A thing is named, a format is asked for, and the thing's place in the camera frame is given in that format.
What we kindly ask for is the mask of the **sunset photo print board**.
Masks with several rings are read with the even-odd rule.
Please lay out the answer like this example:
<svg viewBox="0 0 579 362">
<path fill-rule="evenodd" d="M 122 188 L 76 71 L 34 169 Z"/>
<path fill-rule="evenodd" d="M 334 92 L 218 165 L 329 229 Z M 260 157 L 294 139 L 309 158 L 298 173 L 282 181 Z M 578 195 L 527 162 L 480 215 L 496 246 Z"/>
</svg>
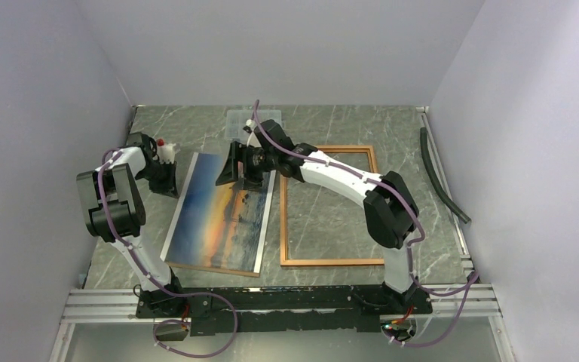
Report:
<svg viewBox="0 0 579 362">
<path fill-rule="evenodd" d="M 192 156 L 161 259 L 177 268 L 257 278 L 276 173 L 265 173 L 262 186 L 251 190 L 241 180 L 216 186 L 223 165 L 219 155 Z"/>
</svg>

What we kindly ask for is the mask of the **wooden picture frame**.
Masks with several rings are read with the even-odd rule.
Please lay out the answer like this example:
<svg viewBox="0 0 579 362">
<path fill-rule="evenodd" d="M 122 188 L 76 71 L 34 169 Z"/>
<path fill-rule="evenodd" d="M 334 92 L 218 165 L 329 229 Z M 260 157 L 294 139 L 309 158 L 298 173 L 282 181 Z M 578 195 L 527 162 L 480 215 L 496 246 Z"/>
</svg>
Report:
<svg viewBox="0 0 579 362">
<path fill-rule="evenodd" d="M 280 265 L 284 268 L 382 266 L 363 208 L 314 184 L 279 177 Z"/>
</svg>

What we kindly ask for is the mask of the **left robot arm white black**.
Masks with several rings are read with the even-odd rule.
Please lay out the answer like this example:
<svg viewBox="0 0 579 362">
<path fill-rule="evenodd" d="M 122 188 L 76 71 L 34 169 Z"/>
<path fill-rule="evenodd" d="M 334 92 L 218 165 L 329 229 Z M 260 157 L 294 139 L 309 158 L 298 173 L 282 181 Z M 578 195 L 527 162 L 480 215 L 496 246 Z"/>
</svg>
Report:
<svg viewBox="0 0 579 362">
<path fill-rule="evenodd" d="M 131 133 L 127 144 L 104 153 L 101 166 L 76 177 L 89 233 L 111 244 L 139 278 L 141 291 L 168 317 L 185 308 L 185 294 L 171 267 L 145 242 L 146 209 L 137 181 L 155 194 L 178 198 L 175 143 Z"/>
</svg>

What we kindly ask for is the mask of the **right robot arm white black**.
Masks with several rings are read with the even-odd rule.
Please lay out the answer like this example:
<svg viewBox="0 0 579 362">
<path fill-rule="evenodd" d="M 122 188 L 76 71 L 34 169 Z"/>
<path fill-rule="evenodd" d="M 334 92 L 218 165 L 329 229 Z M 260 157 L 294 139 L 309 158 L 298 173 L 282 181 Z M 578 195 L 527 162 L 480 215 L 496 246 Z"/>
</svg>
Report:
<svg viewBox="0 0 579 362">
<path fill-rule="evenodd" d="M 383 249 L 385 305 L 395 313 L 411 306 L 415 282 L 406 244 L 416 230 L 418 208 L 401 175 L 362 171 L 332 159 L 316 146 L 295 144 L 274 120 L 260 124 L 250 120 L 246 129 L 255 144 L 232 142 L 215 184 L 241 180 L 249 188 L 258 188 L 265 174 L 278 171 L 353 201 L 363 208 L 367 231 Z"/>
</svg>

